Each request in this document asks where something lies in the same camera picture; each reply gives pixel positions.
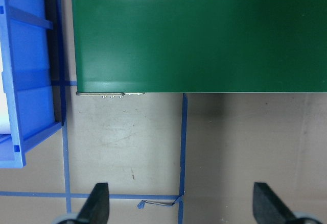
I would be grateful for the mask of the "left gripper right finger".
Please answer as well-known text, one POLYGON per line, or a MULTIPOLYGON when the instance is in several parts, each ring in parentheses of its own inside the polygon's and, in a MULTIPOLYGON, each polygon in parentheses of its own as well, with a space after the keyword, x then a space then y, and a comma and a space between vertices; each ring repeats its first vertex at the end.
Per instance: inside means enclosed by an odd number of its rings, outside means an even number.
POLYGON ((255 182, 252 212, 257 223, 290 223, 297 218, 267 183, 255 182))

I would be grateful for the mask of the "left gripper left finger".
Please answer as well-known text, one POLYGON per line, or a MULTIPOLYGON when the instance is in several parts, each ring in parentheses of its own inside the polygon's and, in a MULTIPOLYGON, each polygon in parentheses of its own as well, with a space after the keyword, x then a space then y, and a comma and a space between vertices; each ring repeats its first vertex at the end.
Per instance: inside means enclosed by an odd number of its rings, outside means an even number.
POLYGON ((77 223, 107 223, 109 219, 108 183, 96 183, 80 210, 77 223))

